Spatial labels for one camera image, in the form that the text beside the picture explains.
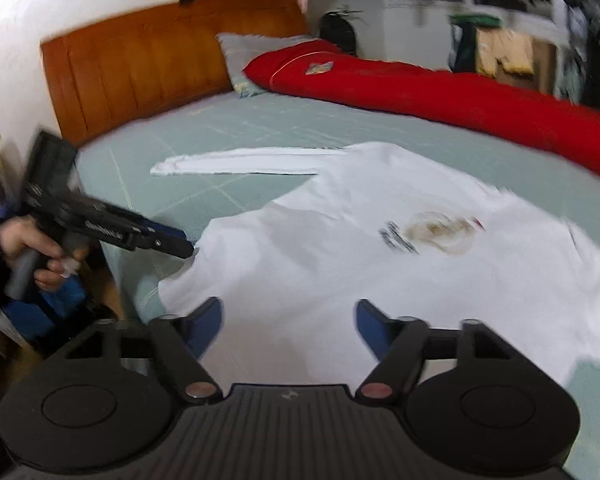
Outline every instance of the bed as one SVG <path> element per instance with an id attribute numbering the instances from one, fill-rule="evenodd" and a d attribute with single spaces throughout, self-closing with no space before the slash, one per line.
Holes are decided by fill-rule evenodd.
<path id="1" fill-rule="evenodd" d="M 600 245 L 600 178 L 551 154 L 417 118 L 265 93 L 231 92 L 218 32 L 287 37 L 307 26 L 295 0 L 200 0 L 89 25 L 42 45 L 62 135 L 81 147 L 84 191 L 198 238 L 212 218 L 260 208 L 304 176 L 151 177 L 168 156 L 262 146 L 392 142 L 465 171 L 579 224 Z M 158 281 L 181 265 L 163 254 L 103 247 L 130 314 L 164 313 Z M 582 364 L 568 388 L 582 430 L 568 462 L 600 478 L 600 370 Z"/>

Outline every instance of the orange headboard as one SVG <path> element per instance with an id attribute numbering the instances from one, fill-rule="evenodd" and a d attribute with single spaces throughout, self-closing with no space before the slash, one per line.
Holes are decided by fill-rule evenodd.
<path id="1" fill-rule="evenodd" d="M 307 34 L 296 0 L 198 0 L 93 23 L 42 43 L 62 136 L 74 145 L 231 89 L 218 32 Z"/>

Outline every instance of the green item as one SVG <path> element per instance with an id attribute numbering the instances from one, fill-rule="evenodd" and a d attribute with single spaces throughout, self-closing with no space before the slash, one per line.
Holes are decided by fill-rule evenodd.
<path id="1" fill-rule="evenodd" d="M 449 16 L 451 25 L 471 23 L 475 27 L 502 28 L 502 20 L 490 14 L 452 14 Z"/>

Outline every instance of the yellow cloth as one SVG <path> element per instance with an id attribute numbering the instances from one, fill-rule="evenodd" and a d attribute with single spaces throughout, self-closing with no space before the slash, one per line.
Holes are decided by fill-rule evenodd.
<path id="1" fill-rule="evenodd" d="M 478 28 L 475 68 L 478 74 L 496 78 L 498 62 L 505 72 L 533 74 L 533 38 L 508 28 Z"/>

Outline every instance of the finger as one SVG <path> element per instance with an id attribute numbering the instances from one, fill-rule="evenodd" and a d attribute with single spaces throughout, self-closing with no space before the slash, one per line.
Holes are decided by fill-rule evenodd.
<path id="1" fill-rule="evenodd" d="M 49 286 L 45 285 L 45 283 L 36 282 L 36 287 L 40 290 L 44 290 L 45 292 L 57 292 L 60 288 L 59 286 Z"/>
<path id="2" fill-rule="evenodd" d="M 22 242 L 51 258 L 62 257 L 62 248 L 32 223 L 22 224 Z"/>
<path id="3" fill-rule="evenodd" d="M 56 274 L 64 274 L 64 265 L 58 260 L 49 260 L 49 263 L 46 264 L 46 268 Z"/>
<path id="4" fill-rule="evenodd" d="M 19 218 L 20 218 L 20 222 L 22 222 L 23 224 L 30 225 L 33 227 L 36 226 L 36 221 L 33 219 L 32 216 L 21 216 Z"/>
<path id="5" fill-rule="evenodd" d="M 37 282 L 42 283 L 46 286 L 59 287 L 64 283 L 64 278 L 55 272 L 50 270 L 38 269 L 34 274 L 34 279 Z"/>
<path id="6" fill-rule="evenodd" d="M 89 255 L 89 248 L 88 247 L 82 247 L 80 249 L 76 249 L 74 251 L 74 260 L 77 260 L 79 262 L 83 262 L 88 255 Z"/>

